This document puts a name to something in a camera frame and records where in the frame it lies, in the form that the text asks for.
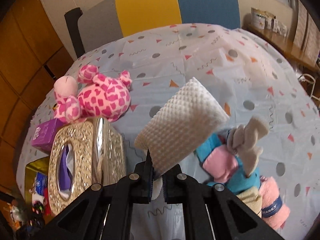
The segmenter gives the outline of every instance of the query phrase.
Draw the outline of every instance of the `pink triangle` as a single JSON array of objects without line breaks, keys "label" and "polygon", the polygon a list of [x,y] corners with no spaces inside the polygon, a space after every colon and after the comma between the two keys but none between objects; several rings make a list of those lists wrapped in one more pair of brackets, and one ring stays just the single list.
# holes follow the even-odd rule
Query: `pink triangle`
[{"label": "pink triangle", "polygon": [[293,138],[292,134],[289,134],[288,139],[289,139],[290,141],[294,142],[294,138]]},{"label": "pink triangle", "polygon": [[281,229],[284,228],[284,225],[285,225],[285,221],[283,222],[283,224],[280,226]]},{"label": "pink triangle", "polygon": [[273,87],[269,87],[267,90],[273,96]]},{"label": "pink triangle", "polygon": [[138,106],[138,105],[131,105],[131,106],[130,106],[131,111],[134,111],[137,106]]},{"label": "pink triangle", "polygon": [[208,75],[214,75],[212,69],[210,69],[209,71],[207,71],[206,74],[208,74]]}]

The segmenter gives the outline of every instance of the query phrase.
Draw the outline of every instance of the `gray dot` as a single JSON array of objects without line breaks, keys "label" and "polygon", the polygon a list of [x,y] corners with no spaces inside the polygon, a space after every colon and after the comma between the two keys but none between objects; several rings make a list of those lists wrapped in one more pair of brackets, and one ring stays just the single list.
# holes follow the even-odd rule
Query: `gray dot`
[{"label": "gray dot", "polygon": [[300,190],[301,190],[301,186],[298,183],[295,187],[294,187],[294,196],[297,197],[300,194]]},{"label": "gray dot", "polygon": [[278,76],[277,76],[276,73],[272,72],[272,75],[273,75],[273,77],[274,77],[275,79],[278,79]]},{"label": "gray dot", "polygon": [[243,106],[245,109],[248,109],[248,110],[253,110],[254,109],[254,103],[250,100],[246,100],[243,102]]},{"label": "gray dot", "polygon": [[276,173],[279,177],[283,176],[285,173],[284,163],[278,163],[276,167]]},{"label": "gray dot", "polygon": [[228,54],[231,57],[238,57],[238,53],[234,49],[229,50]]},{"label": "gray dot", "polygon": [[145,76],[146,76],[146,74],[145,74],[145,73],[140,73],[140,74],[137,76],[137,78],[145,77]]},{"label": "gray dot", "polygon": [[316,144],[316,139],[313,135],[311,135],[311,143],[312,143],[312,145]]},{"label": "gray dot", "polygon": [[158,111],[161,109],[160,106],[153,106],[151,109],[150,109],[150,112],[149,112],[149,115],[150,117],[154,117],[156,115],[156,113],[158,113]]},{"label": "gray dot", "polygon": [[293,117],[292,117],[291,113],[286,112],[284,117],[285,117],[285,120],[287,121],[287,123],[289,123],[289,124],[292,123]]},{"label": "gray dot", "polygon": [[160,56],[160,53],[155,53],[155,54],[152,55],[153,58],[156,58],[156,57],[159,57],[159,56]]}]

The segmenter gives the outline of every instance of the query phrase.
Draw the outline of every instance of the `table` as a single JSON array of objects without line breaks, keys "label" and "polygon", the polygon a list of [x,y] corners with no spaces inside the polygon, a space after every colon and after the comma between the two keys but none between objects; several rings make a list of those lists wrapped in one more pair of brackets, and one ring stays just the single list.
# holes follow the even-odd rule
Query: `table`
[{"label": "table", "polygon": [[[130,108],[112,123],[124,138],[128,173],[145,158],[133,144],[138,133],[192,77],[230,116],[221,129],[247,124],[253,115],[265,119],[270,133],[258,142],[263,147],[260,174],[275,178],[282,200],[291,209],[280,234],[285,239],[303,239],[320,211],[320,118],[291,65],[273,46],[242,29],[171,25],[90,51],[76,60],[66,75],[77,77],[86,64],[100,67],[101,73],[113,78],[123,70],[131,75]],[[29,187],[25,184],[26,165],[47,157],[34,149],[30,140],[39,123],[53,118],[54,103],[51,91],[37,109],[22,148],[16,179],[24,197],[24,188]],[[201,183],[212,179],[193,153],[180,166],[183,173]],[[134,239],[185,239],[181,204],[168,205],[159,197],[149,205],[134,205],[131,233]]]},{"label": "table", "polygon": [[260,38],[264,39],[275,47],[287,60],[294,60],[295,62],[305,66],[313,72],[319,71],[319,68],[313,63],[305,53],[296,46],[292,41],[284,36],[275,33],[271,30],[260,30],[249,24],[248,31],[254,33]]}]

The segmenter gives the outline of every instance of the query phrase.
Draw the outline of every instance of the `pink towel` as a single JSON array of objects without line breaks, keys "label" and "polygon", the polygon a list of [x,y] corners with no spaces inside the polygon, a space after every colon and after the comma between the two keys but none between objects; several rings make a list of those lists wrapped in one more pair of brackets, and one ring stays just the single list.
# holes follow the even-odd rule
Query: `pink towel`
[{"label": "pink towel", "polygon": [[281,203],[279,188],[273,177],[261,179],[259,194],[262,196],[262,219],[274,230],[277,230],[289,217],[290,209],[283,203],[281,208],[274,215],[266,217],[268,214],[264,214],[264,208],[266,212],[269,211],[270,214],[273,214],[272,212],[274,210],[276,211],[279,203]]},{"label": "pink towel", "polygon": [[238,162],[223,144],[210,153],[202,167],[214,177],[215,182],[226,183],[238,169]]}]

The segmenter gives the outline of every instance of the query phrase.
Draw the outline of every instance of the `purple tissue box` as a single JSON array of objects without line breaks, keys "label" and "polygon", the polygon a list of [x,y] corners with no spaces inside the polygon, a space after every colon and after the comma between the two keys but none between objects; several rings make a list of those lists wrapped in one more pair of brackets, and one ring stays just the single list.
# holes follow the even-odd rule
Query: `purple tissue box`
[{"label": "purple tissue box", "polygon": [[59,119],[52,119],[37,126],[31,145],[47,154],[51,153],[54,137],[63,125]]}]

